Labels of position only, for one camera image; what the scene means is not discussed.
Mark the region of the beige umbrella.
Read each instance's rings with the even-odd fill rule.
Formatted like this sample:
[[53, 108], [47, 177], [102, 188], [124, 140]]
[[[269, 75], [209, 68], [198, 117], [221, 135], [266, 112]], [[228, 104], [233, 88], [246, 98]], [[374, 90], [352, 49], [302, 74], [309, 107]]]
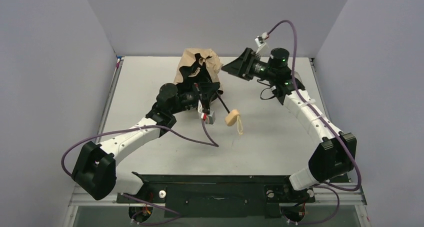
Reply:
[[189, 47], [183, 50], [181, 58], [176, 68], [173, 83], [177, 87], [177, 93], [184, 97], [189, 94], [194, 95], [194, 107], [198, 107], [198, 94], [194, 83], [214, 83], [219, 82], [220, 88], [216, 96], [213, 96], [211, 103], [219, 100], [227, 112], [224, 118], [225, 124], [229, 127], [236, 125], [239, 135], [244, 133], [241, 120], [241, 113], [237, 109], [230, 110], [222, 99], [224, 94], [223, 85], [219, 78], [219, 73], [223, 63], [220, 57], [211, 48]]

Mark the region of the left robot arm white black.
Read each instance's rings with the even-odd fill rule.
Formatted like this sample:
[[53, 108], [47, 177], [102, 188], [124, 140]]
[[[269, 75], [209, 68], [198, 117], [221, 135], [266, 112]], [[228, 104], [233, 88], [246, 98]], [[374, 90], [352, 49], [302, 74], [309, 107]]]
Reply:
[[144, 181], [136, 173], [119, 173], [117, 166], [138, 148], [166, 133], [182, 138], [172, 129], [177, 113], [197, 108], [202, 125], [213, 124], [210, 103], [220, 96], [219, 89], [219, 82], [194, 82], [186, 91], [180, 91], [174, 83], [165, 83], [151, 110], [133, 127], [102, 133], [101, 136], [112, 138], [100, 143], [95, 143], [93, 137], [78, 142], [82, 148], [68, 175], [95, 200], [110, 193], [137, 194]]

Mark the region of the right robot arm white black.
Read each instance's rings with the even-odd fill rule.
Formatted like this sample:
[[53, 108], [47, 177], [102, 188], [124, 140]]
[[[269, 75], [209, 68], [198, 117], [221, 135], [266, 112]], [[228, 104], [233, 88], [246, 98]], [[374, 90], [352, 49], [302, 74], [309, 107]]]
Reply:
[[289, 176], [290, 186], [301, 191], [355, 169], [357, 139], [336, 127], [316, 106], [305, 86], [289, 68], [289, 51], [274, 48], [267, 62], [260, 60], [251, 48], [246, 48], [222, 71], [250, 81], [267, 81], [275, 98], [304, 127], [317, 145], [307, 166]]

